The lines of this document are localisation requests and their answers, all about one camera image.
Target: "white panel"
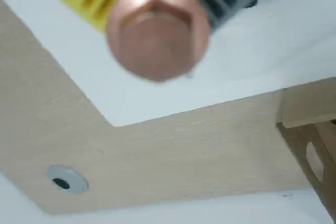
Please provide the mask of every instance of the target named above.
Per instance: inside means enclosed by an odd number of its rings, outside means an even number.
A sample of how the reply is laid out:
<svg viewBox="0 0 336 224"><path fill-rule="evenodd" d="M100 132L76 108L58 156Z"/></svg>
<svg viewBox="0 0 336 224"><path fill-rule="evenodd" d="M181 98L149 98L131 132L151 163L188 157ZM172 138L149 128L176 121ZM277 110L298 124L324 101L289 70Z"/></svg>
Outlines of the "white panel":
<svg viewBox="0 0 336 224"><path fill-rule="evenodd" d="M214 35L193 78L165 84L126 73L61 1L5 1L114 126L336 76L335 0L260 0Z"/></svg>

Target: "circular hole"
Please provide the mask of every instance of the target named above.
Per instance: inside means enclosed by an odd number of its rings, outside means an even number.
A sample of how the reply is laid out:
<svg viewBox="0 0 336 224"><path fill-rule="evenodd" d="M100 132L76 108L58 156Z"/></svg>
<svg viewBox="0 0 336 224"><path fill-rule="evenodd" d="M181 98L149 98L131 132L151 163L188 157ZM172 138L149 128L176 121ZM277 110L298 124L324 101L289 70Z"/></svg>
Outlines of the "circular hole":
<svg viewBox="0 0 336 224"><path fill-rule="evenodd" d="M56 185L58 185L60 188L64 190L70 189L70 185L68 182L66 182L64 179L61 178L54 178L53 181Z"/></svg>

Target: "wooden board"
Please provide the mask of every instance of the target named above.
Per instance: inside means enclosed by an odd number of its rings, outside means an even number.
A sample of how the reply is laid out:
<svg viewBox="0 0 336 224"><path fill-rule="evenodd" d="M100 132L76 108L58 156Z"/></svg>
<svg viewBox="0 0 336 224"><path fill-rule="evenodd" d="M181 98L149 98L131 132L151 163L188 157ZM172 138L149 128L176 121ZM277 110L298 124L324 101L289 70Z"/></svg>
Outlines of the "wooden board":
<svg viewBox="0 0 336 224"><path fill-rule="evenodd" d="M51 214L310 188L275 127L282 95L113 127L0 2L0 169ZM51 165L89 190L57 190Z"/></svg>
<svg viewBox="0 0 336 224"><path fill-rule="evenodd" d="M287 89L282 114L287 128L336 119L336 78Z"/></svg>

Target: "copper hex bolt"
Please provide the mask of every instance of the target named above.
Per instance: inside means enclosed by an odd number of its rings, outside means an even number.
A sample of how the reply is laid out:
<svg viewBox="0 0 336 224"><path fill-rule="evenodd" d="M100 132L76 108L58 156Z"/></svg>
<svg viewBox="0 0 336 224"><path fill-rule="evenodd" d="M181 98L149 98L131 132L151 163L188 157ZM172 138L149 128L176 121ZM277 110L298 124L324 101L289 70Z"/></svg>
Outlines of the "copper hex bolt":
<svg viewBox="0 0 336 224"><path fill-rule="evenodd" d="M202 59L210 33L198 0L118 0L107 24L116 60L152 81L189 72Z"/></svg>

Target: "white surface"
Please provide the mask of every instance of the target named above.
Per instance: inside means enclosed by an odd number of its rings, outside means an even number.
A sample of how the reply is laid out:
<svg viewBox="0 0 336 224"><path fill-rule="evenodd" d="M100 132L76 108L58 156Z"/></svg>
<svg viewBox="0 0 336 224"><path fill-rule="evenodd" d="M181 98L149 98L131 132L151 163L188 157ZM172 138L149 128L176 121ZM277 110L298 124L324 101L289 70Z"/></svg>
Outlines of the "white surface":
<svg viewBox="0 0 336 224"><path fill-rule="evenodd" d="M332 224L313 190L287 191L71 216L42 213L0 174L0 223Z"/></svg>
<svg viewBox="0 0 336 224"><path fill-rule="evenodd" d="M335 0L260 0L213 37L193 78L139 80L59 0L5 0L114 126L336 76Z"/></svg>

